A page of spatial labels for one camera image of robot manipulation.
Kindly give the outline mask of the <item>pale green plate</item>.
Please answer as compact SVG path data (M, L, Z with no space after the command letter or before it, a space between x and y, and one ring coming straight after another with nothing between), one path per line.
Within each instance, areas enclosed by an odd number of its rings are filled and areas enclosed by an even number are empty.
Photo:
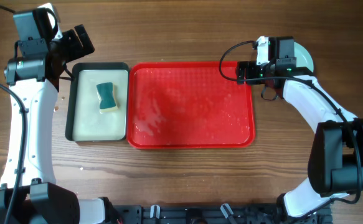
M306 67L311 72L314 72L314 62L309 52L299 43L294 43L294 52L296 57L297 67Z

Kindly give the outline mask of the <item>green yellow sponge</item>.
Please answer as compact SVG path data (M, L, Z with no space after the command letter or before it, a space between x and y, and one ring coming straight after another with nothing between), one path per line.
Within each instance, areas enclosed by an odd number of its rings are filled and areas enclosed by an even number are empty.
M97 85L100 113L106 113L118 109L115 97L115 86L112 82Z

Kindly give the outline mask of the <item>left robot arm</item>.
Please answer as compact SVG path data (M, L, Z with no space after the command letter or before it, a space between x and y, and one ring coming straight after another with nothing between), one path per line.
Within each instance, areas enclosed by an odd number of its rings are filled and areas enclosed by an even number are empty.
M84 26L61 39L29 39L4 71L11 96L9 153L0 181L0 223L106 223L111 203L79 199L56 184L52 119L67 62L94 52Z

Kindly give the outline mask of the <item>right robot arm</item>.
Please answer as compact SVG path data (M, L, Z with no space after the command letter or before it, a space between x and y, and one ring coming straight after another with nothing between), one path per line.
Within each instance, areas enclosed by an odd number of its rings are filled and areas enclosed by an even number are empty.
M281 93L314 131L308 177L281 198L287 217L301 220L335 201L356 203L363 191L363 118L336 103L306 65L239 62L236 74L239 84Z

